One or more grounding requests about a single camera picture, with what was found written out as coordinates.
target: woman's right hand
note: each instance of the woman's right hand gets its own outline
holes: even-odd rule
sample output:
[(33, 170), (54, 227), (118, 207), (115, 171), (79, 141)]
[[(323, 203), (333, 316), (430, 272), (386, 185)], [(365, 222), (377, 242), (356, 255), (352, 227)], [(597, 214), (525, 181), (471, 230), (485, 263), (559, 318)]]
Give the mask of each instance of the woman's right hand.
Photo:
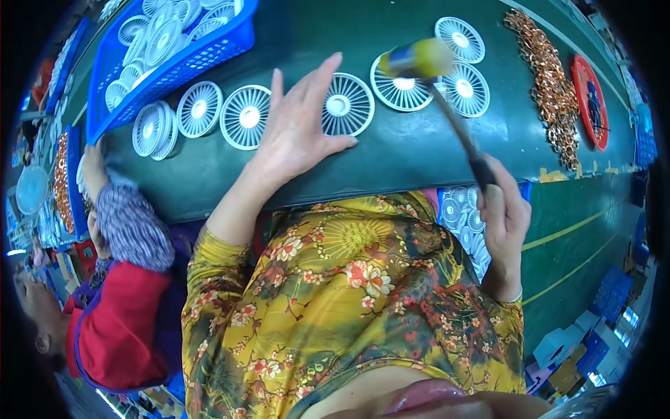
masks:
[(531, 224), (531, 205), (521, 197), (517, 181), (500, 160), (484, 155), (498, 186), (488, 185), (477, 208), (486, 222), (484, 240), (491, 264), (482, 290), (497, 301), (510, 302), (521, 295), (521, 247)]

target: yellow floral blouse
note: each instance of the yellow floral blouse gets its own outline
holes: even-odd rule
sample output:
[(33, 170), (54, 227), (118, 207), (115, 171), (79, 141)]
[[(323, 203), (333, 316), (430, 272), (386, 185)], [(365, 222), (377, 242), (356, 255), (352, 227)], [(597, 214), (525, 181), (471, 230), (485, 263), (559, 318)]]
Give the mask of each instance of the yellow floral blouse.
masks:
[(387, 365), (523, 393), (521, 301), (482, 294), (435, 220), (420, 192), (276, 213), (253, 271), (248, 247), (203, 229), (182, 313), (189, 417), (298, 418)]

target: green table surface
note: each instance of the green table surface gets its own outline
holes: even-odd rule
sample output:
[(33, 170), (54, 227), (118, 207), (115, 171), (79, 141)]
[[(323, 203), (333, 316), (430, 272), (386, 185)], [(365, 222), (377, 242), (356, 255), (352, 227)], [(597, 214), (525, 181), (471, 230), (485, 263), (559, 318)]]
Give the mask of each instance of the green table surface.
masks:
[[(335, 51), (344, 54), (340, 71), (369, 83), (370, 67), (379, 54), (399, 44), (432, 37), (437, 19), (456, 16), (473, 25), (486, 44), (486, 56), (475, 67), (488, 82), (490, 106), (483, 116), (466, 120), (480, 148), (499, 158), (518, 179), (536, 181), (542, 168), (572, 175), (559, 165), (559, 156), (546, 142), (537, 106), (529, 96), (534, 76), (528, 64), (519, 58), (516, 34), (503, 27), (509, 5), (497, 0), (462, 3), (261, 0), (260, 3), (254, 16), (254, 47), (168, 95), (165, 100), (173, 109), (195, 82), (211, 80), (228, 95), (246, 84), (269, 87), (275, 67), (284, 72), (287, 91)], [(607, 79), (622, 89), (606, 58), (557, 6), (540, 0), (523, 3), (579, 45)], [(569, 74), (575, 51), (542, 28), (559, 50)], [(90, 67), (100, 37), (74, 70), (76, 76), (70, 105), (63, 116), (64, 126), (75, 121), (86, 102)], [(611, 132), (605, 152), (599, 152), (586, 139), (581, 121), (578, 123), (581, 142), (578, 157), (585, 173), (593, 171), (594, 162), (602, 171), (608, 166), (625, 168), (634, 159), (635, 137), (628, 122), (628, 109), (608, 83), (601, 82), (601, 87)], [(84, 113), (77, 121), (84, 131), (85, 119)], [(196, 139), (180, 135), (176, 155), (155, 162), (134, 152), (131, 128), (129, 124), (108, 133), (106, 148), (117, 162), (114, 169), (136, 182), (157, 213), (169, 223), (206, 217), (254, 154), (229, 145), (217, 128), (214, 133)], [(355, 148), (324, 160), (285, 185), (267, 208), (473, 182), (465, 153), (435, 103), (417, 112), (400, 113), (377, 101), (374, 119), (358, 138), (360, 143)]]

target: blue plastic basket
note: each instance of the blue plastic basket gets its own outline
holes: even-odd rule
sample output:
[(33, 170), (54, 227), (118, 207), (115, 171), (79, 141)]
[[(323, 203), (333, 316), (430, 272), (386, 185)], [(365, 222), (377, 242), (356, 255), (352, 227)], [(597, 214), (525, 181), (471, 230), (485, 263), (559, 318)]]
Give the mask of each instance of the blue plastic basket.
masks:
[[(105, 91), (112, 81), (121, 76), (121, 63), (128, 50), (127, 46), (119, 42), (119, 28), (130, 17), (143, 14), (142, 0), (134, 0), (109, 26), (98, 46), (88, 86), (86, 142), (95, 144), (108, 130), (134, 121), (144, 106), (162, 99), (199, 74), (251, 48), (255, 41), (251, 17), (257, 6), (258, 0), (246, 0), (240, 13), (226, 25), (174, 54), (109, 112)], [(191, 25), (186, 33), (194, 28), (195, 24)]]
[(68, 133), (68, 149), (66, 153), (66, 165), (68, 167), (68, 198), (70, 199), (70, 212), (72, 213), (72, 221), (74, 222), (73, 236), (79, 240), (88, 231), (86, 213), (84, 212), (84, 201), (81, 193), (79, 193), (79, 187), (77, 185), (77, 168), (79, 167), (79, 160), (81, 159), (81, 129), (79, 127), (68, 125), (65, 127), (65, 132)]
[(63, 91), (65, 90), (65, 84), (68, 80), (68, 75), (70, 74), (70, 66), (72, 65), (74, 56), (77, 53), (77, 47), (79, 47), (79, 41), (81, 41), (84, 34), (86, 33), (86, 29), (89, 24), (90, 20), (83, 17), (82, 21), (79, 22), (79, 25), (74, 30), (74, 33), (76, 35), (74, 36), (72, 44), (70, 45), (70, 49), (68, 50), (68, 53), (65, 55), (65, 59), (63, 60), (63, 67), (61, 67), (60, 69), (58, 81), (56, 82), (54, 91), (52, 92), (51, 96), (49, 96), (49, 99), (47, 99), (46, 101), (46, 107), (44, 108), (44, 112), (46, 112), (47, 115), (54, 114), (54, 111), (56, 110), (56, 103), (63, 95)]

